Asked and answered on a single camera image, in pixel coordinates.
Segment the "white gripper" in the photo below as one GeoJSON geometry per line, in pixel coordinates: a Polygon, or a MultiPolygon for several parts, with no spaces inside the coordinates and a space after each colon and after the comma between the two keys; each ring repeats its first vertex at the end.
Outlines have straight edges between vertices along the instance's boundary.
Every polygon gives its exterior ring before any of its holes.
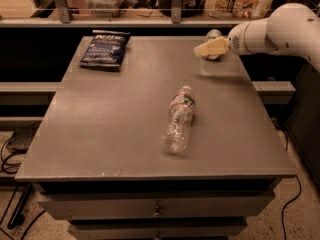
{"type": "Polygon", "coordinates": [[[228,40],[223,36],[211,39],[195,47],[194,54],[198,57],[223,55],[229,48],[237,55],[270,52],[272,43],[267,37],[267,19],[243,22],[229,32],[228,40]]]}

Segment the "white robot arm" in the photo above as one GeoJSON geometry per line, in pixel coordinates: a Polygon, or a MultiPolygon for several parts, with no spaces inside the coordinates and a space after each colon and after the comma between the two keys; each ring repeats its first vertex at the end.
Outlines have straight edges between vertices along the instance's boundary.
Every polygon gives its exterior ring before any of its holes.
{"type": "Polygon", "coordinates": [[[287,3],[268,18],[236,25],[227,37],[205,41],[194,54],[207,57],[228,50],[237,55],[299,56],[320,71],[320,18],[303,4],[287,3]]]}

